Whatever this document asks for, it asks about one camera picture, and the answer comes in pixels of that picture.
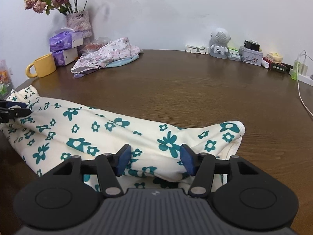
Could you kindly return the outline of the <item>pink floral folded clothes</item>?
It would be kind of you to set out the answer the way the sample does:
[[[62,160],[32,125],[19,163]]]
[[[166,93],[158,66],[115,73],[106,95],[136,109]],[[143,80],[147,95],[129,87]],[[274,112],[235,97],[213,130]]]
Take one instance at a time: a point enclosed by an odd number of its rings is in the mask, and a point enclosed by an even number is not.
[[[76,78],[81,78],[84,75],[106,68],[113,61],[131,58],[141,53],[143,53],[143,50],[136,45],[132,45],[128,38],[119,38],[110,41],[96,52],[83,54],[71,68],[71,73]]]

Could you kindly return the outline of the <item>white astronaut robot figurine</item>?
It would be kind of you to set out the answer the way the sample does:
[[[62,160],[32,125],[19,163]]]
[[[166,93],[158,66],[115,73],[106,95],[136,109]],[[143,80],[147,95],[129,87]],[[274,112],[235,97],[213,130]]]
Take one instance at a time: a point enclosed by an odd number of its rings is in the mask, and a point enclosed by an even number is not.
[[[215,58],[227,59],[227,45],[231,40],[229,32],[224,28],[216,28],[211,33],[210,55]]]

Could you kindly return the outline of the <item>grey tin box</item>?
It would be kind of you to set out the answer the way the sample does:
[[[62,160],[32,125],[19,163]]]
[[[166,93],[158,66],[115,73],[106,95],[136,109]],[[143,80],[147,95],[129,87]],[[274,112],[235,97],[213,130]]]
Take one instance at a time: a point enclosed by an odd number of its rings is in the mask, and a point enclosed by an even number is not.
[[[263,60],[263,53],[258,52],[244,46],[239,49],[239,54],[241,56],[241,61],[251,65],[261,66]]]

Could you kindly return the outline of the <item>green translucent charger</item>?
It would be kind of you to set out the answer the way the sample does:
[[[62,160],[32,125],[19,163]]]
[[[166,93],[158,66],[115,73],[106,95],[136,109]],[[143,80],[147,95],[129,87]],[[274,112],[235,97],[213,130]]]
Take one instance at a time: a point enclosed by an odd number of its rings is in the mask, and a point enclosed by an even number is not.
[[[298,75],[301,72],[302,63],[299,60],[295,60],[292,69],[290,69],[290,76],[293,80],[298,79]]]

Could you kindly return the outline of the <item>small black box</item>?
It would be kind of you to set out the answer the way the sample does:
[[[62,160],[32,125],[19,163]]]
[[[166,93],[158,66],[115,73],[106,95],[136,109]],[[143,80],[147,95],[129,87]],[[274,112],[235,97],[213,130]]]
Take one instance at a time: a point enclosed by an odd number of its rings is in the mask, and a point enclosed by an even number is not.
[[[245,40],[244,47],[246,47],[247,49],[257,51],[257,52],[260,51],[260,45],[257,41]]]

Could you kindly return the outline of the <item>lower purple tissue box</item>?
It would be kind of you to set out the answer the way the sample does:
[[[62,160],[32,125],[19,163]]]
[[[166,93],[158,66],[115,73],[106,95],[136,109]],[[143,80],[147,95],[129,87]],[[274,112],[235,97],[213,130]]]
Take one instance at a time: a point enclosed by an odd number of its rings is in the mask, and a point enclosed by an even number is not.
[[[77,48],[71,48],[67,50],[60,50],[57,52],[53,52],[52,56],[54,58],[55,65],[57,67],[66,66],[78,58],[78,52],[77,52]]]

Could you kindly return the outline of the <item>red snack plastic bag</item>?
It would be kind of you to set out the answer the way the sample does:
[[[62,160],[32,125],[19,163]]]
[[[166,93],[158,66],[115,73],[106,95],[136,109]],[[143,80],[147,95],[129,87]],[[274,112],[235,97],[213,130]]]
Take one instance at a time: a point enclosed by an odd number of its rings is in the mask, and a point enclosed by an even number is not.
[[[81,49],[81,54],[88,54],[91,52],[96,52],[100,48],[104,47],[111,41],[108,37],[98,37],[93,41],[90,41],[89,43],[85,44]]]

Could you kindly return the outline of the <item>green white small packs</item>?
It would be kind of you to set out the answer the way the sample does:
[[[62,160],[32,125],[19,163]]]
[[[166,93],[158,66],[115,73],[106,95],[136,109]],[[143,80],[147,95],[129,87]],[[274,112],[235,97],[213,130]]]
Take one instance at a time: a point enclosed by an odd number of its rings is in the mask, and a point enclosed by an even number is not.
[[[228,59],[232,61],[241,61],[239,50],[233,47],[228,47]]]

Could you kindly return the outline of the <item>white small tube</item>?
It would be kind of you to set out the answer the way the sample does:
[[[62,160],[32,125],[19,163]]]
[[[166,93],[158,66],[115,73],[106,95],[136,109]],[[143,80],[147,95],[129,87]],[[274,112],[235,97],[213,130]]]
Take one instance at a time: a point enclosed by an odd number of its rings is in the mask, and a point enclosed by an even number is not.
[[[269,62],[262,60],[261,62],[262,67],[264,67],[265,69],[269,69],[270,68],[270,64]]]

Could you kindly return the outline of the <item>white letter block ornament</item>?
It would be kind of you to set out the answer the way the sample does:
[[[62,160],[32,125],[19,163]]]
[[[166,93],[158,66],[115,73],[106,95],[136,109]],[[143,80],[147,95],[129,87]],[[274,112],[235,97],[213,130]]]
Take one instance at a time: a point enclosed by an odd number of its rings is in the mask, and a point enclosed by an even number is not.
[[[209,54],[209,48],[208,47],[186,45],[185,51],[189,52],[191,54],[202,54],[202,55],[208,55]]]

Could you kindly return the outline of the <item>yellow ceramic mug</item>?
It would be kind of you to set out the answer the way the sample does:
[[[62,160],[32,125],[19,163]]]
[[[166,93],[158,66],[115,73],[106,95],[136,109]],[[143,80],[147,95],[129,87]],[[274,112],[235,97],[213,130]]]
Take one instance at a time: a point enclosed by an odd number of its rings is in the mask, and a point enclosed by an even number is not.
[[[52,54],[43,55],[25,69],[25,74],[28,78],[43,78],[56,71],[56,65]]]

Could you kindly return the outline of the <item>cream teal flower garment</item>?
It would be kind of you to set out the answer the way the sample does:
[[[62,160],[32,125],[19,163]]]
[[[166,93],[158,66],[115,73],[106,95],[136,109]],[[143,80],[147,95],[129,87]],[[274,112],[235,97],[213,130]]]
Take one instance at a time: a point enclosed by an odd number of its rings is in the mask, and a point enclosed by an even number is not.
[[[93,160],[131,146],[130,161],[118,178],[123,189],[182,188],[189,176],[180,157],[187,144],[196,153],[227,160],[237,153],[245,127],[225,121],[203,128],[178,128],[84,106],[41,97],[35,87],[12,91],[9,101],[24,102],[31,114],[1,124],[1,131],[26,164],[43,176],[68,158]]]

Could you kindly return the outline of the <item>white power strip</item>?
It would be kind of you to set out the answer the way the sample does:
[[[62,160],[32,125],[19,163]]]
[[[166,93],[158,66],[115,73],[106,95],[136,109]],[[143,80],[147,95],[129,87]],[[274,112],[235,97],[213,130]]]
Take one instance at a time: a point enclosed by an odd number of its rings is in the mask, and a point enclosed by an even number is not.
[[[312,78],[308,74],[308,66],[302,63],[301,72],[298,75],[298,80],[312,86]]]

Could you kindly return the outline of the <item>dark red label box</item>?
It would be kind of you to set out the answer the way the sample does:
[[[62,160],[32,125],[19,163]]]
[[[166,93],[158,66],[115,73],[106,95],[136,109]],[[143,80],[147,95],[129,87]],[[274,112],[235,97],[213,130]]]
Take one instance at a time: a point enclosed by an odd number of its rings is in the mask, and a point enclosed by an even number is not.
[[[268,60],[266,57],[263,57],[263,60],[269,62],[270,68],[267,70],[270,70],[270,71],[288,74],[290,72],[290,69],[292,69],[293,67],[292,65],[285,64],[285,63],[280,63],[280,64],[273,63],[270,60]]]

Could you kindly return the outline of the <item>light blue folded cloth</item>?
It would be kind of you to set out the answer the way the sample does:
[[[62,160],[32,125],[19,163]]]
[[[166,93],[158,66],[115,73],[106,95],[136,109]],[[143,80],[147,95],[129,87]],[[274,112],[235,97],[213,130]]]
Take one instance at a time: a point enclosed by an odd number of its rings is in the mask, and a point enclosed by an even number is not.
[[[135,56],[133,56],[131,58],[123,58],[121,60],[113,61],[113,62],[109,63],[106,66],[106,68],[113,68],[113,67],[124,66],[124,65],[127,65],[127,64],[137,60],[138,58],[139,58],[139,54],[136,54]]]

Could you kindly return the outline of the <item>upper purple tissue box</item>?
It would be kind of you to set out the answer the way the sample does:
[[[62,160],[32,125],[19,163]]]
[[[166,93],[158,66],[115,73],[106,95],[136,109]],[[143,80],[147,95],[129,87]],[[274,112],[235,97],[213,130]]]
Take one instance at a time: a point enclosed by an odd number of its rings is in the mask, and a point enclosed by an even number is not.
[[[50,52],[68,50],[83,45],[83,32],[71,28],[61,28],[58,33],[49,38]]]

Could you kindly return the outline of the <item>purple wrapped vase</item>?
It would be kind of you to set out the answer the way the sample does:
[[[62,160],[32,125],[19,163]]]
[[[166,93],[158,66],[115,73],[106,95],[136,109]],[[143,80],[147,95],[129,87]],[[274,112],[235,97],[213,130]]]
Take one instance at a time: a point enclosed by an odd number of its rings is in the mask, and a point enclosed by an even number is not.
[[[92,27],[88,11],[80,11],[67,15],[66,25],[75,32],[82,33],[82,38],[92,36]]]

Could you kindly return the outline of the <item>purple tissue box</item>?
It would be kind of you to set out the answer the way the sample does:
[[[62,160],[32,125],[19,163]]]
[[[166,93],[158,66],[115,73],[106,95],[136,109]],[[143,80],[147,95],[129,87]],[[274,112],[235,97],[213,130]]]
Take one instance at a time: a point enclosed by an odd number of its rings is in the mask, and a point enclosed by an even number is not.
[[[49,38],[50,52],[68,50],[83,45],[83,32],[71,28],[61,28],[58,33]]]
[[[52,56],[54,58],[55,65],[57,67],[66,66],[78,58],[78,52],[77,52],[77,48],[71,48],[67,50],[60,50],[57,52],[53,52]]]

